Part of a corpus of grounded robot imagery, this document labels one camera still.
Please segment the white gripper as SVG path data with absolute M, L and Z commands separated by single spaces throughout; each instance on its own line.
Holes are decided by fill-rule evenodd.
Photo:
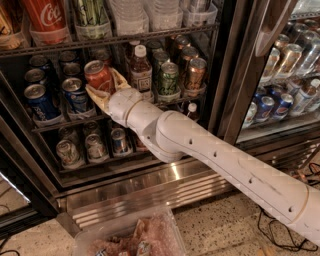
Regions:
M 127 127 L 129 112 L 142 100 L 142 94 L 138 90 L 130 88 L 127 80 L 116 69 L 111 68 L 110 71 L 117 91 L 111 98 L 108 92 L 97 90 L 89 84 L 85 89 L 92 101 L 103 112 L 109 111 L 109 116 L 113 121 Z

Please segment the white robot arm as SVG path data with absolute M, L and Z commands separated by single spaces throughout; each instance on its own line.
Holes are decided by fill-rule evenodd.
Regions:
M 91 85 L 86 91 L 112 120 L 131 129 L 159 160 L 190 155 L 221 175 L 279 222 L 320 245 L 320 191 L 217 138 L 177 111 L 145 101 L 115 69 L 113 94 Z

